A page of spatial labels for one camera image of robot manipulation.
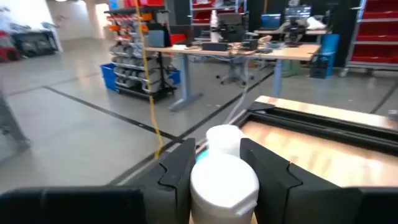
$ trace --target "storage rack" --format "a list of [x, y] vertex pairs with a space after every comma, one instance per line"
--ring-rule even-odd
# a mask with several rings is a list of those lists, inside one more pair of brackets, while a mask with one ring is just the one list
[[249, 27], [249, 13], [247, 0], [243, 1], [243, 7], [240, 8], [239, 0], [234, 0], [234, 5], [213, 7], [213, 1], [209, 4], [196, 4], [196, 0], [190, 0], [191, 25], [195, 40], [210, 40], [210, 17], [211, 11], [217, 10], [217, 13], [239, 12], [244, 17], [244, 28], [247, 31]]
[[361, 0], [346, 66], [373, 70], [398, 70], [398, 2], [396, 0]]
[[[168, 11], [165, 10], [164, 6], [140, 6], [140, 12], [141, 14], [152, 15], [151, 19], [142, 22], [142, 24], [146, 24], [146, 22], [157, 22], [157, 12], [165, 13]], [[176, 88], [168, 84], [165, 79], [167, 69], [164, 65], [171, 64], [170, 57], [164, 57], [161, 52], [157, 55], [147, 56], [151, 80], [145, 77], [136, 8], [117, 9], [104, 13], [111, 15], [110, 21], [114, 25], [128, 27], [128, 29], [117, 31], [118, 37], [116, 40], [118, 42], [111, 48], [111, 54], [115, 56], [112, 58], [112, 63], [115, 65], [114, 74], [117, 76], [115, 79], [116, 91], [132, 94], [146, 100], [152, 95], [155, 101], [165, 98], [170, 95], [169, 93], [174, 94]], [[147, 89], [148, 82], [150, 82], [153, 92]]]

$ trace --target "laptop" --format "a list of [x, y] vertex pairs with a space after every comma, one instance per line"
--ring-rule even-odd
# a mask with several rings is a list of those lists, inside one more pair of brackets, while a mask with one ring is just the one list
[[277, 30], [280, 26], [280, 14], [261, 15], [261, 28], [259, 30]]

